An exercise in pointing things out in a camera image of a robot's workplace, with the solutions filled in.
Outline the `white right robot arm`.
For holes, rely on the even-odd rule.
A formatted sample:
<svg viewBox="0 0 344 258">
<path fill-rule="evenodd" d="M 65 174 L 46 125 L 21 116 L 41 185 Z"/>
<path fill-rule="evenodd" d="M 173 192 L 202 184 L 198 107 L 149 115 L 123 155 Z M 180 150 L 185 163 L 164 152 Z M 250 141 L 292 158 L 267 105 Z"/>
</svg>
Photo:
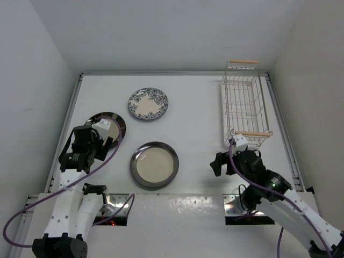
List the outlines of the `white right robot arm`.
<svg viewBox="0 0 344 258">
<path fill-rule="evenodd" d="M 310 257 L 343 257 L 343 231 L 335 228 L 302 200 L 280 174 L 267 169 L 259 150 L 217 153 L 210 167 L 216 177 L 226 165 L 249 185 L 241 194 L 249 211 L 259 211 L 295 237 Z"/>
</svg>

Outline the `grey rimmed cream plate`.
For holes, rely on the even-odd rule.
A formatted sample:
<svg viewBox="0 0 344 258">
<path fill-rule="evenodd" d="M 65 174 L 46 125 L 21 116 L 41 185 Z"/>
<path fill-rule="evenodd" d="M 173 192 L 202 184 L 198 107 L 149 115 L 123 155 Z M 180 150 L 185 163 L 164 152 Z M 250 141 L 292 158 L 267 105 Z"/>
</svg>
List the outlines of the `grey rimmed cream plate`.
<svg viewBox="0 0 344 258">
<path fill-rule="evenodd" d="M 176 177 L 179 158 L 175 150 L 159 141 L 141 145 L 130 160 L 130 172 L 141 187 L 148 190 L 164 188 Z"/>
</svg>

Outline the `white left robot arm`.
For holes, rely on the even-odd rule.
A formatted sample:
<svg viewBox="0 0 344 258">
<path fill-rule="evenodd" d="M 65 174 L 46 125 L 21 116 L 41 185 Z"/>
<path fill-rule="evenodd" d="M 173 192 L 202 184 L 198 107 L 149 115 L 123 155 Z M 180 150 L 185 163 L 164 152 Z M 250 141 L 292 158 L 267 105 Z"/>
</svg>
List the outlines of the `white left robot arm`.
<svg viewBox="0 0 344 258">
<path fill-rule="evenodd" d="M 111 124 L 101 120 L 94 125 L 74 127 L 60 156 L 60 186 L 51 218 L 42 238 L 35 239 L 35 257 L 86 257 L 90 228 L 106 204 L 105 185 L 86 185 L 95 160 L 105 160 L 113 139 Z"/>
</svg>

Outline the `black rimmed cream plate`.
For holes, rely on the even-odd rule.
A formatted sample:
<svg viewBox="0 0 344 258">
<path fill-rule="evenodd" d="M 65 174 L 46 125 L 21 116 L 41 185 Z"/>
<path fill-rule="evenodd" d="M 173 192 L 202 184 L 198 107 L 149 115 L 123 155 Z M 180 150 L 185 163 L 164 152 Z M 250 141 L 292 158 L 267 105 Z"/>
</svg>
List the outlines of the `black rimmed cream plate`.
<svg viewBox="0 0 344 258">
<path fill-rule="evenodd" d="M 93 124 L 99 122 L 100 121 L 99 117 L 102 117 L 102 116 L 107 116 L 107 117 L 113 118 L 119 124 L 120 130 L 121 130 L 121 136 L 122 136 L 122 138 L 124 138 L 125 133 L 126 133 L 126 124 L 125 124 L 124 119 L 116 113 L 101 112 L 101 113 L 95 114 L 85 122 L 85 125 L 93 125 Z M 111 123 L 111 126 L 108 130 L 108 136 L 113 139 L 112 144 L 110 146 L 110 149 L 114 149 L 118 145 L 119 128 L 118 128 L 117 124 L 114 121 L 112 121 L 111 119 L 107 119 L 107 121 L 109 121 Z"/>
</svg>

